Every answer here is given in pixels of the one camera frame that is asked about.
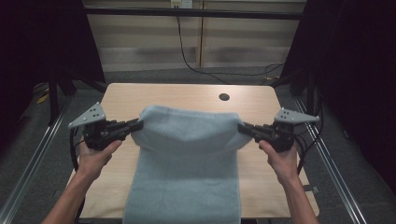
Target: wire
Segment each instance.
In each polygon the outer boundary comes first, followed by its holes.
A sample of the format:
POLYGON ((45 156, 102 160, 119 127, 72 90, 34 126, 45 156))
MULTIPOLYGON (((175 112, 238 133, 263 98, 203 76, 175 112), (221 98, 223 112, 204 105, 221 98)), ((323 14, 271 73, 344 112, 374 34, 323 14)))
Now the wire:
MULTIPOLYGON (((70 129, 70 136, 69 136, 70 137, 69 138, 70 157, 72 159, 73 167, 74 167, 75 171, 78 170, 78 157, 77 157, 76 147, 79 144, 81 144, 82 142, 84 142, 84 140, 81 140, 74 145, 74 137, 77 135, 77 132, 78 132, 78 128, 76 128, 76 129, 72 128, 72 129, 70 129)), ((84 205, 85 205, 85 196, 84 196, 84 199, 82 200, 81 205, 79 206, 78 211, 76 212, 76 215, 75 215, 74 222, 76 224, 79 223, 79 217, 81 216, 82 210, 84 209, 84 205)))
POLYGON ((301 148, 306 148, 307 144, 306 144, 305 139, 304 139, 303 137, 301 137, 300 135, 297 135, 297 138, 298 138, 299 140, 303 141, 303 143, 304 143, 304 147, 301 147, 301 148))
POLYGON ((268 78, 267 74, 271 73, 272 71, 274 71, 275 69, 277 69, 279 66, 281 66, 281 65, 284 64, 284 63, 273 63, 273 64, 269 64, 269 65, 265 66, 264 72, 257 73, 257 74, 223 73, 223 72, 208 73, 208 72, 199 71, 199 70, 197 70, 197 69, 192 68, 192 67, 189 65, 189 63, 187 62, 187 60, 186 60, 186 56, 185 56, 184 48, 183 48, 183 41, 182 41, 182 38, 181 38, 180 17, 177 17, 177 29, 178 29, 178 37, 179 37, 179 40, 180 40, 181 54, 182 54, 182 56, 183 56, 183 61, 184 61, 184 63, 187 65, 187 67, 189 67, 190 70, 192 70, 192 71, 194 71, 194 72, 196 72, 196 73, 211 76, 211 77, 217 79, 218 81, 220 81, 220 82, 222 82, 222 83, 225 83, 225 84, 228 84, 228 85, 231 85, 231 84, 230 84, 229 82, 227 82, 227 81, 222 80, 222 79, 219 78, 219 77, 216 77, 215 75, 243 76, 243 77, 258 77, 258 76, 264 76, 264 75, 265 75, 265 80, 264 80, 264 82, 265 82, 265 81, 267 80, 267 78, 268 78), (275 66, 275 65, 276 65, 275 68, 273 68, 273 69, 271 69, 270 71, 267 72, 267 68, 268 68, 269 66, 275 66))
POLYGON ((300 150, 303 150, 303 144, 301 143, 301 139, 299 137, 295 138, 295 142, 298 144, 300 150))
MULTIPOLYGON (((297 166, 297 173, 298 174, 303 169, 303 166, 304 166, 304 163, 305 163, 305 156, 306 156, 307 152, 318 141, 318 139, 320 138, 321 132, 323 130, 324 118, 323 118, 322 96, 321 95, 318 95, 318 102, 317 102, 317 108, 316 108, 316 113, 315 114, 316 115, 320 114, 320 128, 318 130, 318 134, 314 138, 314 141, 308 147, 306 146, 306 143, 305 143, 305 147, 301 149, 300 161, 299 161, 299 164, 297 166)), ((297 136, 296 139, 298 139, 298 138, 303 139, 300 134, 298 134, 296 136, 297 136)))

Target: forearm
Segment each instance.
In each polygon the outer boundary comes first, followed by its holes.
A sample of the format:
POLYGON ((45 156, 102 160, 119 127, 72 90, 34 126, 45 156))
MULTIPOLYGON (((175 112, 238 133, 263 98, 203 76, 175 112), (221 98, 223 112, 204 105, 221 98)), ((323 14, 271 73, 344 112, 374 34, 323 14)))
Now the forearm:
POLYGON ((306 197, 301 180, 297 177, 282 183, 294 224, 318 223, 318 219, 306 197))
POLYGON ((42 223, 74 223, 74 218, 93 180, 75 174, 61 198, 42 223))

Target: metal bar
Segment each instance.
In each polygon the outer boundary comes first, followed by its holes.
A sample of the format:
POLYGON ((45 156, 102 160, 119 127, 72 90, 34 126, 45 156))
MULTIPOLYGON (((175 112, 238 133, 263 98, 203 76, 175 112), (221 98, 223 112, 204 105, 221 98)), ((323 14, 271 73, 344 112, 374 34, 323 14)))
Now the metal bar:
POLYGON ((26 166, 20 180, 18 181, 17 185, 15 186, 14 190, 12 190, 10 196, 8 197, 5 205, 0 211, 0 223, 1 224, 8 224, 11 223, 12 219, 14 218, 21 202, 26 194, 32 180, 35 176, 35 173, 43 161, 44 156, 47 153, 47 150, 52 142, 53 137, 57 133, 60 124, 62 123, 62 119, 64 117, 64 112, 69 107, 70 103, 72 102, 73 97, 69 96, 66 98, 66 102, 64 103, 63 109, 59 114, 58 118, 54 121, 52 126, 49 126, 46 130, 43 138, 41 139, 38 147, 35 150, 35 154, 33 155, 32 159, 30 159, 29 164, 26 166))
POLYGON ((303 13, 265 12, 265 11, 232 11, 189 8, 158 8, 158 7, 31 7, 59 13, 86 13, 92 15, 129 15, 129 16, 172 16, 172 17, 211 17, 299 21, 303 13))
POLYGON ((309 72, 309 81, 306 94, 306 113, 309 115, 314 115, 314 98, 315 98, 315 83, 314 75, 309 72))
MULTIPOLYGON (((295 104, 297 105, 300 112, 306 112, 306 107, 301 98, 297 98, 295 104)), ((312 140, 314 140, 318 135, 318 129, 310 123, 306 123, 305 125, 311 135, 312 140)), ((359 204, 357 203, 355 197, 347 186, 344 178, 341 176, 334 160, 332 159, 332 155, 330 154, 321 137, 318 138, 318 141, 316 142, 316 147, 353 223, 366 224, 367 221, 364 218, 359 204)))
POLYGON ((49 126, 51 126, 59 115, 58 77, 53 69, 50 69, 49 71, 49 106, 50 106, 49 126))

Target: black curtain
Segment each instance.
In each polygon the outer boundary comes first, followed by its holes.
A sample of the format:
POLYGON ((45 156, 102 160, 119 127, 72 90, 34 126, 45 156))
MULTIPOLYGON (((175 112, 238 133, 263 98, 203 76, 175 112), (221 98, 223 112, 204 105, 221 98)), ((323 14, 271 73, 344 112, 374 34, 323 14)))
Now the black curtain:
POLYGON ((0 7, 3 137, 31 101, 33 86, 48 82, 51 74, 60 86, 71 79, 105 82, 87 16, 51 7, 83 5, 80 0, 14 0, 0 7))
POLYGON ((327 105, 396 194, 396 2, 308 0, 305 12, 282 76, 305 71, 291 82, 298 94, 313 74, 327 105))

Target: hand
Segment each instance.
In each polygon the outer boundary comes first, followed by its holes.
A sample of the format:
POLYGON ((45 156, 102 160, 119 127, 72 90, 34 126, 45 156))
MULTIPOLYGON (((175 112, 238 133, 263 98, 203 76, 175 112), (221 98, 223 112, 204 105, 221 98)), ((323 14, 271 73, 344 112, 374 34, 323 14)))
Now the hand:
POLYGON ((277 180, 281 185, 286 181, 298 178, 297 174, 297 146, 294 144, 290 150, 276 152, 271 145, 261 140, 260 148, 268 155, 268 163, 274 169, 277 180))
POLYGON ((88 148, 85 142, 79 144, 79 167, 77 174, 89 178, 91 181, 97 179, 102 168, 110 161, 111 155, 122 144, 120 140, 112 142, 103 151, 88 148))

